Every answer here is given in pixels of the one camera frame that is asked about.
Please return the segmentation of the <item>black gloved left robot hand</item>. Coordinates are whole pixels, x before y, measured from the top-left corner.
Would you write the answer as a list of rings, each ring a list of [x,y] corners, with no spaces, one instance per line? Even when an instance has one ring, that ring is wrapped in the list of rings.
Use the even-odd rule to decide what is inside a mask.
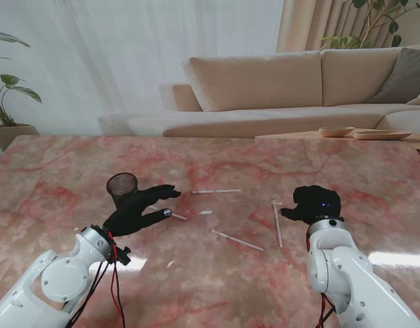
[[[159,223],[172,216],[169,208],[156,210],[143,215],[143,211],[159,200],[177,198],[181,195],[175,187],[163,184],[138,191],[124,200],[118,209],[103,223],[102,227],[112,234],[113,237],[128,236]]]

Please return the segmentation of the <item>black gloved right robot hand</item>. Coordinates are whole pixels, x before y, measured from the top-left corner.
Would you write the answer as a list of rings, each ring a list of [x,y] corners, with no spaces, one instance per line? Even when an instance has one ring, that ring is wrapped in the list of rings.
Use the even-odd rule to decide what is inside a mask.
[[[318,185],[296,187],[293,192],[296,207],[281,208],[281,215],[292,221],[312,225],[322,219],[338,219],[341,214],[341,199],[336,191]]]

